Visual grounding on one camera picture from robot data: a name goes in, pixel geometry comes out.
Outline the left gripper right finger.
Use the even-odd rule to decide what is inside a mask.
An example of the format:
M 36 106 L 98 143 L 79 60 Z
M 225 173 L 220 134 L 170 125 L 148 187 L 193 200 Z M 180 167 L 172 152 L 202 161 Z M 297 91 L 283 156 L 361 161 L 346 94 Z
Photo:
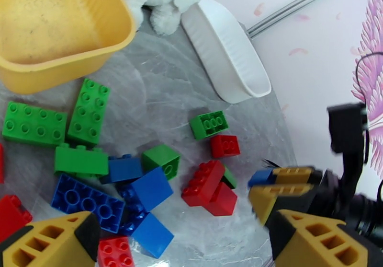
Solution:
M 337 219 L 281 209 L 266 224 L 277 267 L 381 267 L 376 245 Z

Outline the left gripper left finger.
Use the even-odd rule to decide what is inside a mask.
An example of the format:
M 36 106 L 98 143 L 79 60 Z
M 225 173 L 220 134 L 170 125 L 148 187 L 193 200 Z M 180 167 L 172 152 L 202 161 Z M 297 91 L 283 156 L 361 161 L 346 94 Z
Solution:
M 93 267 L 101 228 L 97 216 L 81 211 L 31 222 L 0 244 L 2 267 Z

